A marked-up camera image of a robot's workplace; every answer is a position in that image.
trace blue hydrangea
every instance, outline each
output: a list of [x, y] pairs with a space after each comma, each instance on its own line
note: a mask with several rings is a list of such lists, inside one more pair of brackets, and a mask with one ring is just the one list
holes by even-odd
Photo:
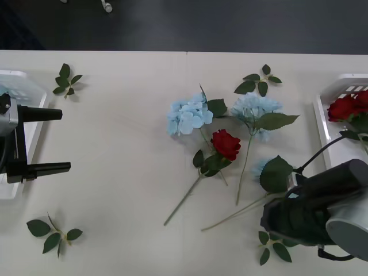
[[[238, 119], [246, 122], [250, 127], [264, 114], [275, 112], [282, 108], [281, 103], [266, 97], [260, 97], [256, 92], [247, 93], [240, 96], [234, 103], [231, 114]], [[255, 129], [250, 128], [250, 132], [260, 141], [268, 141], [269, 131], [260, 129], [255, 133]]]
[[213, 113], [208, 110], [204, 93], [197, 94], [189, 101], [181, 100], [171, 104], [171, 111], [166, 114], [167, 133], [191, 134], [194, 128], [212, 122]]
[[252, 172], [252, 175], [253, 175], [253, 178], [254, 180], [256, 181], [259, 181], [259, 177], [260, 177], [260, 174], [262, 173], [263, 171], [263, 168], [265, 167], [265, 165], [271, 161], [272, 158], [263, 158], [261, 160], [259, 160], [255, 165], [254, 167], [252, 168], [251, 172]]

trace white table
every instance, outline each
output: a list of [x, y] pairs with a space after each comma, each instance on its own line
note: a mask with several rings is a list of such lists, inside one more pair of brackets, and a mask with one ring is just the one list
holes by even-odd
[[[275, 131], [269, 143], [254, 144], [247, 168], [277, 154], [300, 166], [320, 148], [313, 97], [339, 74], [367, 73], [368, 56], [0, 51], [0, 60], [1, 69], [28, 72], [50, 91], [63, 63], [84, 75], [76, 97], [52, 101], [64, 116], [44, 124], [33, 159], [69, 161], [72, 169], [37, 179], [20, 201], [0, 202], [1, 276], [366, 275], [361, 260], [322, 260], [316, 248], [302, 246], [289, 250], [293, 263], [271, 250], [270, 260], [260, 267], [262, 207], [200, 231], [263, 193], [248, 174], [235, 207], [247, 135], [233, 125], [228, 129], [243, 139], [243, 147], [224, 170], [229, 187], [219, 179], [202, 180], [169, 225], [163, 222], [196, 178], [191, 159], [201, 143], [197, 133], [182, 143], [166, 134], [165, 113], [172, 101], [199, 93], [201, 83], [208, 98], [225, 98], [231, 107], [242, 77], [267, 63], [284, 82], [271, 87], [269, 97], [281, 101], [286, 114], [301, 116]], [[226, 125], [216, 122], [208, 133]], [[319, 157], [305, 175], [323, 170]], [[46, 212], [63, 230], [84, 231], [59, 260], [56, 251], [42, 255], [44, 239], [26, 227]], [[344, 255], [337, 247], [329, 250]]]

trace plastic basket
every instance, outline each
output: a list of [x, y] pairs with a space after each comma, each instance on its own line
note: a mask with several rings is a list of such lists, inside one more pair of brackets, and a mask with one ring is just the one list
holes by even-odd
[[[347, 128], [342, 122], [328, 121], [327, 109], [330, 104], [337, 98], [364, 90], [368, 90], [368, 74], [343, 74], [316, 97], [314, 107], [322, 146], [340, 137], [339, 132]], [[360, 142], [350, 139], [343, 139], [330, 146], [323, 152], [323, 156], [326, 168], [335, 167], [354, 158], [368, 163], [368, 155]]]
[[[8, 92], [20, 105], [33, 108], [45, 108], [49, 104], [49, 94], [20, 71], [0, 70], [0, 95]], [[24, 124], [28, 163], [32, 161], [43, 122], [26, 122]], [[0, 175], [0, 200], [12, 200], [23, 191], [23, 183], [8, 184], [6, 174]]]

